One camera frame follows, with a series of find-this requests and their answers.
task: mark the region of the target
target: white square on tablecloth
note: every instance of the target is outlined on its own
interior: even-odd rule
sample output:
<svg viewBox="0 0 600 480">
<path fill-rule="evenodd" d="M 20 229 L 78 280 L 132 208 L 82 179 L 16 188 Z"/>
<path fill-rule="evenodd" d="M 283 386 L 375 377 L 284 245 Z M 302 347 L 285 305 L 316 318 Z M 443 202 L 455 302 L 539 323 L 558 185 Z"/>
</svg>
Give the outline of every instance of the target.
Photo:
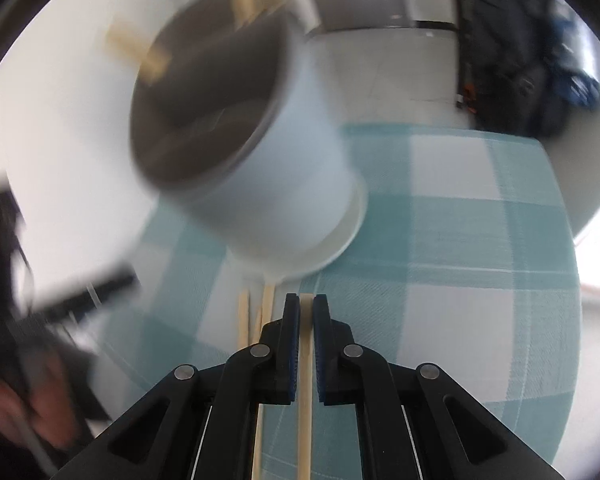
<svg viewBox="0 0 600 480">
<path fill-rule="evenodd" d="M 411 194 L 500 200 L 485 141 L 478 137 L 411 137 Z"/>
<path fill-rule="evenodd" d="M 397 362 L 438 364 L 480 402 L 507 399 L 514 291 L 412 284 Z"/>
</svg>

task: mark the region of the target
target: tablecloth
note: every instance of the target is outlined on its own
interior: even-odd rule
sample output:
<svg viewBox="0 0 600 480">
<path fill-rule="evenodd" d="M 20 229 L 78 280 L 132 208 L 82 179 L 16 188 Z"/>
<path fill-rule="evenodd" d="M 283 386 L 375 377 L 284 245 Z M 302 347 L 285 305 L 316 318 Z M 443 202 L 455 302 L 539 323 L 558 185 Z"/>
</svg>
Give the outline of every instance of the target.
<svg viewBox="0 0 600 480">
<path fill-rule="evenodd" d="M 570 411 L 580 293 L 571 231 L 533 139 L 409 124 L 352 124 L 344 137 L 369 188 L 345 253 L 285 294 L 326 294 L 334 319 L 389 361 L 435 362 L 545 460 Z M 236 350 L 245 278 L 225 247 L 161 201 L 129 255 L 139 295 L 91 320 L 93 387 L 118 416 L 173 367 L 220 364 Z M 294 405 L 267 406 L 264 478 L 296 477 Z M 314 402 L 315 478 L 358 479 L 352 406 Z"/>
</svg>

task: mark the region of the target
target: human hand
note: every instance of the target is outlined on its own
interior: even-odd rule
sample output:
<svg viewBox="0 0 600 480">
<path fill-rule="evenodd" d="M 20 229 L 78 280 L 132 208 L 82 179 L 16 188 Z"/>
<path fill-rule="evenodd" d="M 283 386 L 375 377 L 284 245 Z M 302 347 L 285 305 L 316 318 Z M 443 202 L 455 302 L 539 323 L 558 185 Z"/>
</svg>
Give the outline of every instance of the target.
<svg viewBox="0 0 600 480">
<path fill-rule="evenodd" d="M 55 352 L 46 358 L 45 379 L 29 397 L 33 413 L 29 424 L 56 449 L 68 449 L 78 436 L 78 423 L 72 409 L 69 386 L 62 362 Z M 0 433 L 18 446 L 24 446 L 14 419 L 27 418 L 27 410 L 17 394 L 0 379 Z"/>
</svg>

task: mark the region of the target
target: triangular cutout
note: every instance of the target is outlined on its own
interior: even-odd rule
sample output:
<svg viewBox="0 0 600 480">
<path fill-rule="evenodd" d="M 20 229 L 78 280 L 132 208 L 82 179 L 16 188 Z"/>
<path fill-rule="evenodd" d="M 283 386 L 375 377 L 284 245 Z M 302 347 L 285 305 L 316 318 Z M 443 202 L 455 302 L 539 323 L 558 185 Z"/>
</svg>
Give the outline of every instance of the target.
<svg viewBox="0 0 600 480">
<path fill-rule="evenodd" d="M 169 401 L 162 399 L 156 402 L 147 412 L 134 421 L 126 431 L 109 444 L 109 451 L 125 458 L 134 464 L 146 460 L 154 444 Z"/>
<path fill-rule="evenodd" d="M 506 444 L 475 418 L 455 397 L 446 396 L 445 406 L 451 415 L 469 462 L 478 465 L 506 451 Z"/>
</svg>

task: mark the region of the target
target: metal rivet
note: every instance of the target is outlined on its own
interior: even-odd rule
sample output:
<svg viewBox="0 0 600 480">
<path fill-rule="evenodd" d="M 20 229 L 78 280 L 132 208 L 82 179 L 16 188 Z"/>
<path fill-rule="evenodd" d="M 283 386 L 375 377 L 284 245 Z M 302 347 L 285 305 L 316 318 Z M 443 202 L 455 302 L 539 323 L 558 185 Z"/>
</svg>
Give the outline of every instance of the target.
<svg viewBox="0 0 600 480">
<path fill-rule="evenodd" d="M 440 370 L 435 365 L 424 365 L 420 369 L 420 375 L 425 379 L 437 379 L 440 377 Z"/>
<path fill-rule="evenodd" d="M 254 357 L 266 357 L 269 355 L 269 347 L 267 345 L 252 346 L 251 355 Z"/>
<path fill-rule="evenodd" d="M 347 345 L 344 347 L 343 352 L 347 357 L 360 357 L 362 355 L 362 346 Z"/>
<path fill-rule="evenodd" d="M 173 371 L 173 375 L 176 376 L 176 379 L 181 381 L 192 378 L 194 373 L 196 373 L 196 371 L 191 365 L 180 365 Z"/>
</svg>

